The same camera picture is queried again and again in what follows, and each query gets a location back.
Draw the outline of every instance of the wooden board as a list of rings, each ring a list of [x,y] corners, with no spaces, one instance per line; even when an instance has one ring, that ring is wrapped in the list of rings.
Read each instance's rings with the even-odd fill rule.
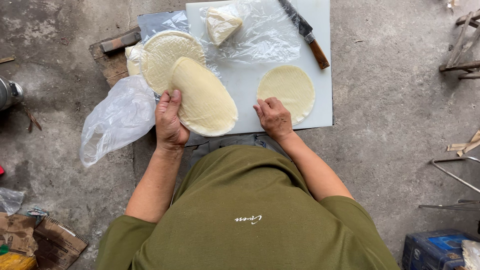
[[[119,50],[118,52],[114,52],[112,54],[102,53],[100,44],[102,42],[113,40],[135,31],[140,31],[140,27],[138,25],[130,28],[130,30],[123,32],[119,35],[94,43],[88,48],[88,50],[92,54],[93,59],[98,64],[98,67],[103,73],[103,76],[107,80],[110,88],[112,88],[117,83],[117,81],[128,76],[127,58],[125,57],[125,50]]]

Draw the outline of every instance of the finger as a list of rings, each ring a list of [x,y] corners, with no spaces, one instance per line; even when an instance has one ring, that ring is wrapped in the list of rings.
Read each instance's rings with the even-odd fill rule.
[[[270,106],[268,106],[268,104],[265,101],[261,99],[257,99],[257,102],[258,102],[258,105],[260,105],[260,108],[262,108],[263,114],[265,114],[268,110],[272,109],[270,108]]]
[[[261,119],[264,116],[264,112],[262,111],[262,108],[260,108],[260,106],[257,104],[255,104],[253,108],[257,112],[258,118]]]
[[[165,111],[166,117],[175,117],[179,111],[181,103],[181,93],[178,90],[173,90],[172,95],[170,96],[170,102],[168,103],[167,110]]]
[[[163,92],[162,96],[160,97],[160,101],[156,105],[158,111],[163,114],[168,107],[168,103],[170,102],[170,96],[168,95],[168,91]]]
[[[277,109],[277,108],[283,107],[282,102],[280,100],[278,100],[276,97],[271,97],[271,98],[265,99],[265,103],[268,103],[268,105],[270,105],[270,107],[272,109]]]

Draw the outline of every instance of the knife blade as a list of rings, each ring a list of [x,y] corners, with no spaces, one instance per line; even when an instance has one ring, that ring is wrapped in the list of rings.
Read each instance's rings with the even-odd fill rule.
[[[322,48],[320,48],[320,45],[318,45],[317,41],[315,40],[315,36],[312,33],[313,27],[297,12],[297,10],[288,0],[278,0],[278,2],[292,20],[294,25],[298,25],[299,34],[310,46],[310,49],[312,50],[320,68],[324,69],[329,67],[330,64],[328,63]]]

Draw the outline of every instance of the clear plastic bag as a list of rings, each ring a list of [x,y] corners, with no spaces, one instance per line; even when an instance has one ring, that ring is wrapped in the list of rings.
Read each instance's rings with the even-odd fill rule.
[[[205,52],[206,42],[195,38],[190,32],[187,16],[180,12],[158,25],[150,25],[140,52],[140,71],[150,87],[161,95],[167,89],[169,66],[180,56],[192,58],[209,68],[220,78],[218,66]]]
[[[0,212],[5,211],[7,215],[15,214],[24,201],[24,193],[0,187]]]
[[[155,125],[155,96],[141,75],[119,80],[85,119],[80,160],[85,167],[145,135]]]
[[[200,9],[206,33],[209,8]],[[237,0],[215,9],[241,18],[242,26],[218,47],[204,34],[202,39],[208,39],[208,58],[245,63],[290,62],[300,58],[298,19],[294,18],[294,23],[278,0]]]

